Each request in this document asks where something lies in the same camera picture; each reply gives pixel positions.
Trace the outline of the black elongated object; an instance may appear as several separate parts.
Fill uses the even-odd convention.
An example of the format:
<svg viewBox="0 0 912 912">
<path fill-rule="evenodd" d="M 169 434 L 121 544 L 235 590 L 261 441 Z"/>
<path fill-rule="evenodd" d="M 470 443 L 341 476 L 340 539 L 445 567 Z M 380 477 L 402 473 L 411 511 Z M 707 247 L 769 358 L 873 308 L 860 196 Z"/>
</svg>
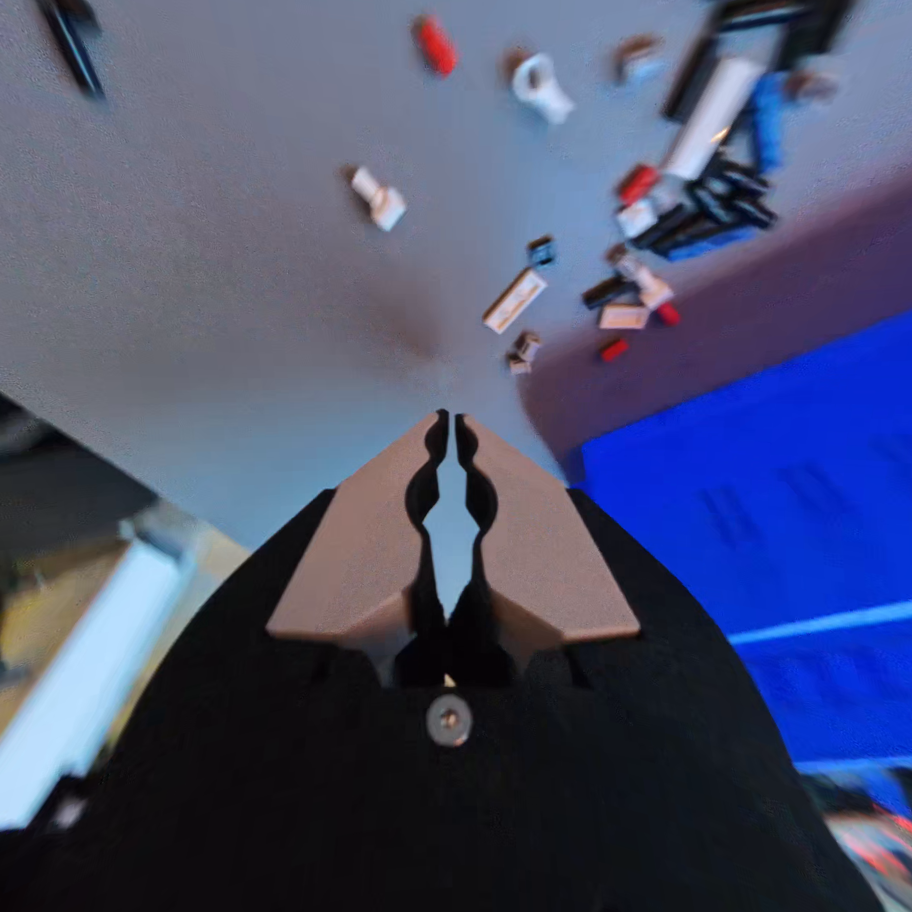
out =
<svg viewBox="0 0 912 912">
<path fill-rule="evenodd" d="M 88 1 L 37 1 L 57 50 L 75 85 L 93 100 L 106 97 L 86 48 L 84 32 L 98 33 L 100 26 Z"/>
</svg>

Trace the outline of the blue plastic bin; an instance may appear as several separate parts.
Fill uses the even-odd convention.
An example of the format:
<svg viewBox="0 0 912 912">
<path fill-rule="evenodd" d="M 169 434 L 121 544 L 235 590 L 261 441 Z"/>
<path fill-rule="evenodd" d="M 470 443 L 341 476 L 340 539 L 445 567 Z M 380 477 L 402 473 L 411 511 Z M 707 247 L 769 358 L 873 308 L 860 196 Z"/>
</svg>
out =
<svg viewBox="0 0 912 912">
<path fill-rule="evenodd" d="M 581 448 L 579 487 L 689 588 L 794 765 L 910 815 L 911 317 Z"/>
</svg>

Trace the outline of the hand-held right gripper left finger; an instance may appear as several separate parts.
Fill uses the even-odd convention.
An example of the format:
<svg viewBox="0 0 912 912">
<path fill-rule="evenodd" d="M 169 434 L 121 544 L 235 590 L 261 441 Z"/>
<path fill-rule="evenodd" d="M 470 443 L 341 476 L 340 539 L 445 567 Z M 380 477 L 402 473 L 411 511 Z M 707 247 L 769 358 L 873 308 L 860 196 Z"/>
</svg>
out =
<svg viewBox="0 0 912 912">
<path fill-rule="evenodd" d="M 271 637 L 361 652 L 394 680 L 423 598 L 430 625 L 442 621 L 424 520 L 449 429 L 448 411 L 432 412 L 336 487 L 266 624 Z"/>
</svg>

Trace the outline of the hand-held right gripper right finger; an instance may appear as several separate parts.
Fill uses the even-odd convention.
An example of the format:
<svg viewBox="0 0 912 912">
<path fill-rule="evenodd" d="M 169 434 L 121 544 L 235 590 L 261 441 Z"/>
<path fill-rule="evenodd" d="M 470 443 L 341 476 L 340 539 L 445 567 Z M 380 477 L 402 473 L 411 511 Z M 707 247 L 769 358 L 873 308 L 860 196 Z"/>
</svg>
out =
<svg viewBox="0 0 912 912">
<path fill-rule="evenodd" d="M 635 637 L 640 622 L 568 490 L 468 414 L 454 418 L 472 570 L 449 620 L 457 686 L 511 686 L 544 652 Z"/>
</svg>

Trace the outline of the scattered small lego pieces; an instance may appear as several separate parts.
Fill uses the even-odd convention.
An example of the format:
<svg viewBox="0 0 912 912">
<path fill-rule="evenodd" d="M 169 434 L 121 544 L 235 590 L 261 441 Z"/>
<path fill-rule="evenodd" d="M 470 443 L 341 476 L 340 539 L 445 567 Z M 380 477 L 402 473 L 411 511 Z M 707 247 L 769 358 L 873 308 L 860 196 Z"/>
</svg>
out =
<svg viewBox="0 0 912 912">
<path fill-rule="evenodd" d="M 457 65 L 458 54 L 439 23 L 433 17 L 421 16 L 414 35 L 431 69 L 441 76 L 450 75 Z M 513 70 L 510 83 L 513 94 L 520 102 L 542 115 L 549 124 L 564 123 L 575 108 L 559 85 L 553 73 L 553 61 L 546 54 L 535 54 L 519 63 Z M 358 167 L 352 172 L 349 184 L 365 202 L 371 221 L 379 229 L 389 232 L 399 223 L 407 206 L 395 188 L 379 183 L 365 167 Z M 550 241 L 533 243 L 529 250 L 532 265 L 522 271 L 485 312 L 484 325 L 495 334 L 502 335 L 545 290 L 546 281 L 536 268 L 553 260 L 551 250 Z M 657 282 L 657 302 L 648 304 L 644 283 L 638 284 L 632 279 L 622 279 L 621 282 L 632 284 L 639 304 L 609 304 L 609 328 L 641 329 L 654 314 L 665 325 L 678 325 L 680 315 L 672 303 L 673 294 L 665 283 Z M 511 373 L 529 372 L 539 348 L 540 342 L 534 334 L 524 334 L 516 350 L 508 356 Z"/>
</svg>

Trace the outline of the black lego chassis assembly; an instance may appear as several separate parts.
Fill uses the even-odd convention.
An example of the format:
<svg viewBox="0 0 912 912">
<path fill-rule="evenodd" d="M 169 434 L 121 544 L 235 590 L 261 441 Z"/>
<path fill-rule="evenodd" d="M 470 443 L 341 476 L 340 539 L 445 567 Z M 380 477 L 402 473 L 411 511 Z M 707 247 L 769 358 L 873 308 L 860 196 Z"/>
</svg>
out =
<svg viewBox="0 0 912 912">
<path fill-rule="evenodd" d="M 791 106 L 833 100 L 817 64 L 836 48 L 856 2 L 714 2 L 661 116 L 678 128 L 659 165 L 618 185 L 624 243 L 682 262 L 775 227 L 770 178 L 783 164 Z"/>
</svg>

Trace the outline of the white flat object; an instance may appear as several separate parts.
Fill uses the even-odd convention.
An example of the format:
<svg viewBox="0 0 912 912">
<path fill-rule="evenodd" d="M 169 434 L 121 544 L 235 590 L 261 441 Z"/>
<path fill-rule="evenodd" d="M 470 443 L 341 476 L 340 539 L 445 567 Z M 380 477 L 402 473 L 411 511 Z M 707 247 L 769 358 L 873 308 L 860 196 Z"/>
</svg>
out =
<svg viewBox="0 0 912 912">
<path fill-rule="evenodd" d="M 127 548 L 1 740 L 1 828 L 23 828 L 64 776 L 84 776 L 163 630 L 189 563 Z"/>
</svg>

